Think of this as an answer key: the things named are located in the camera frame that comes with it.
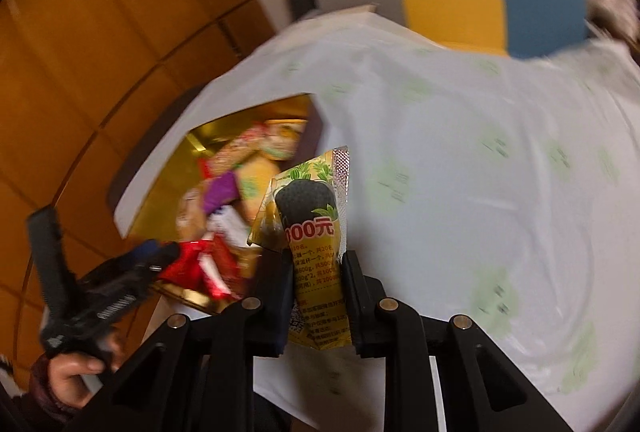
snack wrapper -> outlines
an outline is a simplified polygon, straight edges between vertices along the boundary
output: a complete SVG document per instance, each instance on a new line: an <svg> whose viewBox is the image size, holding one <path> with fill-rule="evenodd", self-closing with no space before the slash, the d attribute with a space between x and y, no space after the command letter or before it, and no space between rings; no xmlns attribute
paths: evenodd
<svg viewBox="0 0 640 432"><path fill-rule="evenodd" d="M203 196L202 209L209 215L221 206L228 205L240 197L233 171L225 172L221 176L210 180L209 188Z"/></svg>
<svg viewBox="0 0 640 432"><path fill-rule="evenodd" d="M267 132L260 149L269 159L286 161L296 152L306 120L269 120L266 123Z"/></svg>
<svg viewBox="0 0 640 432"><path fill-rule="evenodd" d="M279 171L273 161L260 154L249 158L233 171L236 175L240 196L242 197L244 216L249 222L255 219L260 210L264 191L269 186L271 178Z"/></svg>
<svg viewBox="0 0 640 432"><path fill-rule="evenodd" d="M192 188L180 200L175 225L180 240L197 240L205 232L207 220L202 211L202 192Z"/></svg>
<svg viewBox="0 0 640 432"><path fill-rule="evenodd" d="M266 138L266 128L263 123L256 123L240 136L227 143L216 155L207 161L207 173L212 177L220 176L242 163L251 154L260 149Z"/></svg>
<svg viewBox="0 0 640 432"><path fill-rule="evenodd" d="M180 257L158 279L206 293L214 300L238 300L244 296L240 267L222 237L215 234L180 242Z"/></svg>
<svg viewBox="0 0 640 432"><path fill-rule="evenodd" d="M207 231L223 235L229 246L249 247L246 242L249 227L232 206L222 206L217 212L211 214L207 219Z"/></svg>
<svg viewBox="0 0 640 432"><path fill-rule="evenodd" d="M248 242L291 249L296 304L292 342L324 350L351 343L340 284L346 250L349 151L335 148L275 176Z"/></svg>
<svg viewBox="0 0 640 432"><path fill-rule="evenodd" d="M202 179L211 179L213 177L213 172L209 169L209 160L210 157L199 157L198 158L198 168L200 169L200 174Z"/></svg>

green leaf graphic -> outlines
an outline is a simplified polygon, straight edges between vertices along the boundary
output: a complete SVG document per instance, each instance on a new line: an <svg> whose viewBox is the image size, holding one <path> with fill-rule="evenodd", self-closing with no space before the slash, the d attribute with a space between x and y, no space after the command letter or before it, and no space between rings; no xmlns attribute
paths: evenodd
<svg viewBox="0 0 640 432"><path fill-rule="evenodd" d="M315 214L318 214L319 216L331 217L331 214L324 208L316 208L315 210L311 210L311 211Z"/></svg>
<svg viewBox="0 0 640 432"><path fill-rule="evenodd" d="M329 217L331 217L332 221L335 221L338 218L338 210L333 208L331 205L326 206L326 211L329 212Z"/></svg>

green printed pattern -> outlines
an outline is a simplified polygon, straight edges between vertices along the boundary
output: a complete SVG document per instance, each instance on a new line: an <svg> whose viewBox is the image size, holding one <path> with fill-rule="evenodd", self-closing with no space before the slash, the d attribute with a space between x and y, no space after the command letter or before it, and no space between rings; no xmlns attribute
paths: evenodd
<svg viewBox="0 0 640 432"><path fill-rule="evenodd" d="M411 193L409 169L390 158L375 167L367 181L372 204L384 211L403 206Z"/></svg>
<svg viewBox="0 0 640 432"><path fill-rule="evenodd" d="M493 60L477 60L476 65L489 76L500 76L500 67Z"/></svg>
<svg viewBox="0 0 640 432"><path fill-rule="evenodd" d="M327 205L326 209L316 208L315 210L311 211L315 214L318 214L319 216L329 217L332 221L337 221L338 219L338 210L336 208L333 208L331 205Z"/></svg>
<svg viewBox="0 0 640 432"><path fill-rule="evenodd" d="M314 163L314 170L318 175L318 179L325 183L330 183L331 179L334 177L334 171L326 162Z"/></svg>
<svg viewBox="0 0 640 432"><path fill-rule="evenodd" d="M618 184L618 179L620 177L620 171L613 163L613 158L609 154L606 148L600 147L598 149L598 161L600 162L600 168L602 169L602 173L609 183L614 185Z"/></svg>
<svg viewBox="0 0 640 432"><path fill-rule="evenodd" d="M479 143L480 149L483 152L499 162L505 161L513 153L511 143L506 133L496 127L489 128L485 131Z"/></svg>
<svg viewBox="0 0 640 432"><path fill-rule="evenodd" d="M399 84L394 91L398 95L400 102L404 104L418 104L423 102L432 91L429 82L416 78Z"/></svg>
<svg viewBox="0 0 640 432"><path fill-rule="evenodd" d="M584 387L589 373L598 365L597 354L596 329L593 322L589 322L580 333L571 352L571 361L560 385L560 391L563 394L569 394Z"/></svg>
<svg viewBox="0 0 640 432"><path fill-rule="evenodd" d="M240 193L242 194L242 197L244 197L244 199L253 199L254 197L260 195L260 192L258 192L258 184L252 177L242 179L240 181L239 187Z"/></svg>
<svg viewBox="0 0 640 432"><path fill-rule="evenodd" d="M295 179L311 179L309 163L305 161L304 163L296 165L289 171L287 177L292 181Z"/></svg>
<svg viewBox="0 0 640 432"><path fill-rule="evenodd" d="M320 96L329 103L339 104L345 100L355 88L355 85L344 82L330 84L320 92Z"/></svg>
<svg viewBox="0 0 640 432"><path fill-rule="evenodd" d="M476 274L469 314L493 338L504 338L511 332L511 319L520 309L518 293L504 267L485 266Z"/></svg>
<svg viewBox="0 0 640 432"><path fill-rule="evenodd" d="M567 181L571 173L571 161L564 148L557 141L551 141L546 150L546 155L558 177L563 181Z"/></svg>

